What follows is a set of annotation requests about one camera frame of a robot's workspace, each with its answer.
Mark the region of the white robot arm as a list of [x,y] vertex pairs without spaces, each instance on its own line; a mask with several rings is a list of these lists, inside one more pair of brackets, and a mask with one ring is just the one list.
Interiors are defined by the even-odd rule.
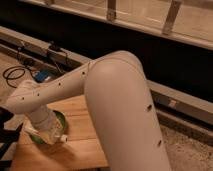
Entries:
[[27,116],[39,138],[63,135],[48,105],[83,95],[111,171],[172,171],[150,88],[139,59],[115,51],[47,83],[21,82],[2,108]]

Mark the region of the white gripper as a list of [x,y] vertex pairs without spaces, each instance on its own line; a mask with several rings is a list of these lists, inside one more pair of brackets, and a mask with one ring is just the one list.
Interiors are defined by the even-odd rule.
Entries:
[[62,134],[65,129],[65,118],[63,115],[57,115],[49,108],[38,108],[27,114],[27,123],[24,127],[26,133],[37,136],[39,131],[48,131],[53,125],[58,132]]

